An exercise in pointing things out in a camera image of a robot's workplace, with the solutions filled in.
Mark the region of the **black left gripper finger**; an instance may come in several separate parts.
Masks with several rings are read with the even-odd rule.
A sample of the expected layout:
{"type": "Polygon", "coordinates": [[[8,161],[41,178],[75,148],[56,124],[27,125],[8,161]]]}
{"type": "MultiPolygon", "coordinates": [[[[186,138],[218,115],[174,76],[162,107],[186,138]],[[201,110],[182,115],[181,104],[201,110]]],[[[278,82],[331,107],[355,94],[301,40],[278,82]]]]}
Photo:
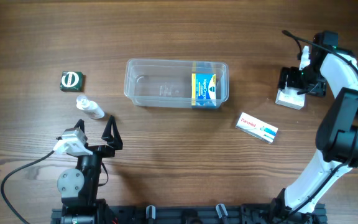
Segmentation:
{"type": "Polygon", "coordinates": [[[116,119],[113,115],[109,117],[101,139],[106,141],[107,145],[114,150],[123,149],[123,141],[117,128],[116,119]]]}
{"type": "Polygon", "coordinates": [[[85,122],[82,119],[79,119],[75,124],[74,128],[79,128],[84,133],[85,132],[85,122]]]}

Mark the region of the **white medicine box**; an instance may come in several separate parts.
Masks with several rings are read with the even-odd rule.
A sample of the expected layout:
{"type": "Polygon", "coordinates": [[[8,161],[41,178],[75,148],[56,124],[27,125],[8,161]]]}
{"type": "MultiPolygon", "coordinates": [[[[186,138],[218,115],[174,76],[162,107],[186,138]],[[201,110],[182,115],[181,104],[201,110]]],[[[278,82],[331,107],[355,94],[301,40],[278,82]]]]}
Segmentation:
{"type": "Polygon", "coordinates": [[[278,89],[275,103],[292,109],[300,110],[305,105],[305,95],[298,94],[297,88],[278,89]]]}

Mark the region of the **green Zam-Buk box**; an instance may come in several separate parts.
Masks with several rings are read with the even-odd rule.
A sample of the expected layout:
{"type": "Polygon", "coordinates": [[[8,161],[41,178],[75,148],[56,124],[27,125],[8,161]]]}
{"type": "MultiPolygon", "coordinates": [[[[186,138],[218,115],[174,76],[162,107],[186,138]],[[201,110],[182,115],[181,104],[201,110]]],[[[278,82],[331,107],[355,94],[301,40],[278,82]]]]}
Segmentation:
{"type": "Polygon", "coordinates": [[[63,71],[60,81],[61,91],[81,92],[84,75],[82,72],[63,71]]]}

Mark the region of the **white Panadol box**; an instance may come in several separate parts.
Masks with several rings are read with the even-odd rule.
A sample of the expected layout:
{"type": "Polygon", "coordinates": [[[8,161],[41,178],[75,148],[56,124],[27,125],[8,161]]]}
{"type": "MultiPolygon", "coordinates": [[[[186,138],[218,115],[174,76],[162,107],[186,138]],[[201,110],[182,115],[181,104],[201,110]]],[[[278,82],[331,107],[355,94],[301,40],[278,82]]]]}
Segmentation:
{"type": "Polygon", "coordinates": [[[241,113],[236,128],[269,144],[273,143],[278,131],[278,128],[275,126],[265,123],[247,113],[241,113]]]}

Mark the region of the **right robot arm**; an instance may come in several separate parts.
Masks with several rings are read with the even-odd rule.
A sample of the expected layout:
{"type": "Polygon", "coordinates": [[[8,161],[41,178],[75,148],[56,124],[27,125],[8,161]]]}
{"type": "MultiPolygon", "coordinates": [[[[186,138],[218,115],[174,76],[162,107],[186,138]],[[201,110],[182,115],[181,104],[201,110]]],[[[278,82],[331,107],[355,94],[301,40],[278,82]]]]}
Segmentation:
{"type": "Polygon", "coordinates": [[[301,64],[283,68],[279,87],[320,95],[329,86],[334,103],[316,133],[316,152],[291,185],[270,203],[215,207],[115,206],[116,223],[325,223],[320,198],[358,167],[358,68],[355,55],[338,46],[338,35],[317,33],[299,54],[301,64]]]}

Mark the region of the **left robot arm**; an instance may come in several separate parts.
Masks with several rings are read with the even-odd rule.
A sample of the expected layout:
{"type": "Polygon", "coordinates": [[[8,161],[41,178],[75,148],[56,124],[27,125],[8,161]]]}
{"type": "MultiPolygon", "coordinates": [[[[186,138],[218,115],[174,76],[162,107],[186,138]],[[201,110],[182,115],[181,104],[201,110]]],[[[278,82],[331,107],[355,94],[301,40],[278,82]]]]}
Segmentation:
{"type": "Polygon", "coordinates": [[[115,118],[109,117],[101,136],[106,141],[104,145],[90,146],[87,143],[82,119],[57,139],[53,151],[77,158],[77,164],[74,169],[63,171],[57,180],[63,206],[61,210],[52,211],[51,222],[118,223],[105,199],[97,198],[98,188],[102,186],[99,177],[101,171],[106,170],[102,160],[114,157],[115,151],[123,148],[115,118]]]}

